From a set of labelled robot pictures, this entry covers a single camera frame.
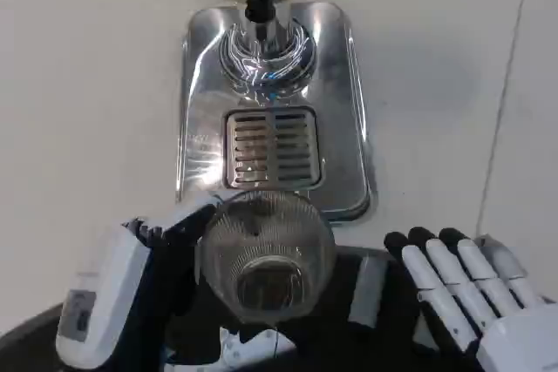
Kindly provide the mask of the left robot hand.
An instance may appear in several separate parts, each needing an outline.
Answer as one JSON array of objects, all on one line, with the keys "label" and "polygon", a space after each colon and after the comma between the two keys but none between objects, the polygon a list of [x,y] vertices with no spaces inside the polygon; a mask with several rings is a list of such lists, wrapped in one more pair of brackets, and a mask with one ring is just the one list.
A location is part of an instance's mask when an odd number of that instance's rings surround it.
[{"label": "left robot hand", "polygon": [[56,350],[65,371],[178,367],[166,327],[191,305],[194,248],[222,205],[208,195],[162,221],[135,218],[108,232],[62,306]]}]

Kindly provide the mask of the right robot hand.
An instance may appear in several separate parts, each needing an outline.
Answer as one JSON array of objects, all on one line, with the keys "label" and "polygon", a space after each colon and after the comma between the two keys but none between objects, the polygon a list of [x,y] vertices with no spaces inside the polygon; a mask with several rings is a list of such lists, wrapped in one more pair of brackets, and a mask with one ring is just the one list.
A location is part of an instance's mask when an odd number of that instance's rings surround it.
[{"label": "right robot hand", "polygon": [[535,291],[501,242],[414,227],[388,233],[384,246],[405,270],[432,339],[458,368],[557,369],[557,304]]}]

